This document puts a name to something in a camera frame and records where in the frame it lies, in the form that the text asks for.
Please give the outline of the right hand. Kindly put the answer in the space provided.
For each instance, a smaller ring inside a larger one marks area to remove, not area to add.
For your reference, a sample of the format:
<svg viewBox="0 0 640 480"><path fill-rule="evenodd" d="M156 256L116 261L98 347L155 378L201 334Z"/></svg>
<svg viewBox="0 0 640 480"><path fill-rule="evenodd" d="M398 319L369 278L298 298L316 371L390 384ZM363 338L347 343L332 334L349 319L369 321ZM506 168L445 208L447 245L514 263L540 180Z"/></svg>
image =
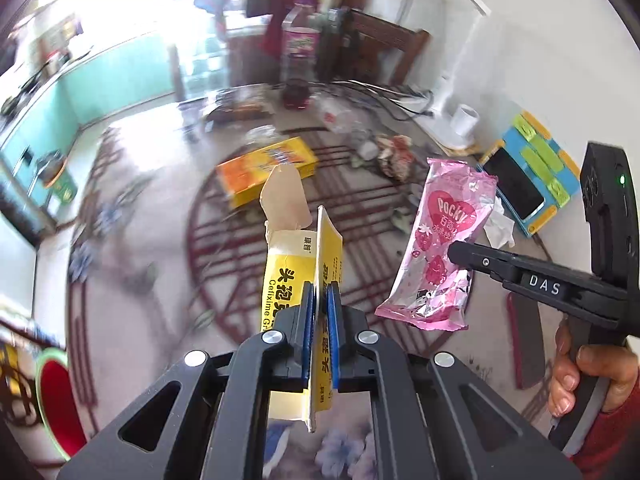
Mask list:
<svg viewBox="0 0 640 480"><path fill-rule="evenodd" d="M549 386L548 411L553 417L568 414L576 404L576 391L586 377L610 381L602 413L613 413L630 397L638 384L638 356L627 347L606 344L584 344L572 358L573 339L567 321L562 321L555 334L556 355Z"/></svg>

